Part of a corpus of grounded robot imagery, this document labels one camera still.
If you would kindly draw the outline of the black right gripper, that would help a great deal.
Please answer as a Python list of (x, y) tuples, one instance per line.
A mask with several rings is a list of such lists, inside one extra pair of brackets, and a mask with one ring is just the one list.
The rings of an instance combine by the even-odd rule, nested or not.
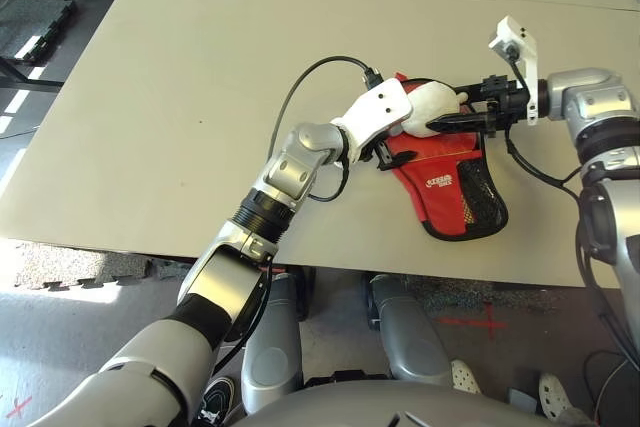
[(426, 123), (426, 127), (438, 133), (486, 133), (494, 138), (500, 131), (508, 130), (519, 120), (526, 118), (529, 90), (519, 87), (506, 75), (491, 75), (483, 82), (456, 86), (456, 94), (483, 97), (487, 114), (446, 114)]

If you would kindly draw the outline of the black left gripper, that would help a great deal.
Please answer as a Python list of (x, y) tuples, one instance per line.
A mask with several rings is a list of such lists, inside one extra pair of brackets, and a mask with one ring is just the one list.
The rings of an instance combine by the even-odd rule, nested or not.
[(415, 152), (411, 150), (398, 154), (391, 153), (386, 141), (387, 138), (387, 135), (378, 135), (369, 141), (361, 150), (360, 160), (369, 162), (376, 156), (379, 161), (378, 169), (388, 171), (399, 168), (415, 158)]

